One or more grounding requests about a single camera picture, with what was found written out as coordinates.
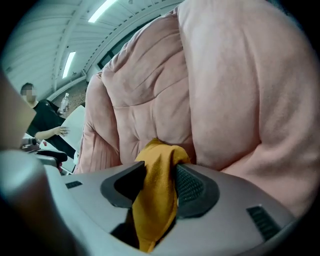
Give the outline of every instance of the ceiling light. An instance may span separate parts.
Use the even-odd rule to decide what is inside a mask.
[[[71,66],[71,62],[72,62],[75,54],[76,54],[75,51],[69,53],[69,57],[66,60],[66,64],[65,64],[65,67],[64,67],[62,78],[65,78],[68,75],[68,72],[69,72],[69,69],[70,69],[70,66]]]
[[[98,10],[91,16],[89,19],[90,23],[95,23],[96,20],[110,7],[112,6],[117,0],[106,0],[103,5],[100,6]]]

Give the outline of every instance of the dark hair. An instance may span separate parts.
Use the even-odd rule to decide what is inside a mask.
[[[34,88],[34,85],[32,83],[25,83],[24,85],[22,85],[21,90],[20,90],[20,94],[24,95],[25,91],[27,90],[32,90]]]

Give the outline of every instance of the water bottle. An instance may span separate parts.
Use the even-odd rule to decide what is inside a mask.
[[[66,113],[66,108],[69,104],[69,93],[66,93],[61,101],[60,114]]]

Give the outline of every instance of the pink fleece fabric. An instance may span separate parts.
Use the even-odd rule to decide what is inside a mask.
[[[265,0],[185,0],[94,76],[76,173],[130,163],[159,138],[301,216],[320,183],[320,66]]]

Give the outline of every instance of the white ceiling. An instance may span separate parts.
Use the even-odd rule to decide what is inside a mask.
[[[105,0],[41,0],[12,32],[1,56],[2,68],[20,90],[27,82],[40,98],[88,72],[118,41],[183,0],[118,0],[95,22],[89,18]],[[68,76],[62,73],[76,52]]]

